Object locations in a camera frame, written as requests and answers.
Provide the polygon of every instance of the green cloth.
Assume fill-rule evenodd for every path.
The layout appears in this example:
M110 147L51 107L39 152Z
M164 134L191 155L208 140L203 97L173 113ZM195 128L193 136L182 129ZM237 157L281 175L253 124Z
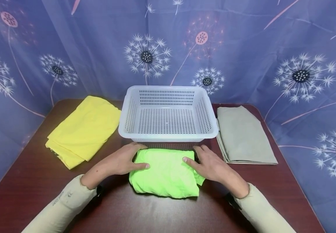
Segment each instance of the green cloth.
M129 182L137 193L150 193L172 198L199 196L204 178L182 161L194 159L193 151L146 149L137 153L135 163L146 162L150 168L133 171Z

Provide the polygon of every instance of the white plastic basket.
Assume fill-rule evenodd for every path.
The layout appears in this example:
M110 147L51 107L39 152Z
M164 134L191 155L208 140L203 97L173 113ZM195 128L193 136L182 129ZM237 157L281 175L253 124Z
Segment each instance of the white plastic basket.
M135 142L200 142L218 128L205 89L196 86L131 86L119 134Z

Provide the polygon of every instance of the beige sleeve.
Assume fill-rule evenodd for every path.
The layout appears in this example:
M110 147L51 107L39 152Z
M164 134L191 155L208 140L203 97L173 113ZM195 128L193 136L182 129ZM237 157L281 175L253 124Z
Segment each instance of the beige sleeve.
M235 199L242 208L242 214L261 233L292 233L295 231L287 221L269 204L265 196L252 184L249 194L243 199Z
M63 232L72 219L96 195L96 189L82 186L80 178L75 177L62 192L49 203L22 231L22 233Z

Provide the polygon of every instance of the yellow cloth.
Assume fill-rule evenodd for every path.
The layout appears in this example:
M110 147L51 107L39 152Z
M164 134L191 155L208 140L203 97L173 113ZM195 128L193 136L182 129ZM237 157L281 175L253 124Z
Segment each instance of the yellow cloth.
M108 101L87 96L76 110L48 136L45 144L72 169L89 161L114 133L121 111Z

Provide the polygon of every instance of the wrist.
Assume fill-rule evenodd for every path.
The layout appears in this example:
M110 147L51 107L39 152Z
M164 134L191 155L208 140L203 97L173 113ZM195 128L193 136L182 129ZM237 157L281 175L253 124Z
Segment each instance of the wrist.
M222 184L237 199L243 199L249 194L249 184L235 172L231 172L222 182Z
M92 190L95 189L100 184L100 182L102 182L108 176L110 175L104 168L95 165L81 177L80 183L83 186L86 186L88 189Z

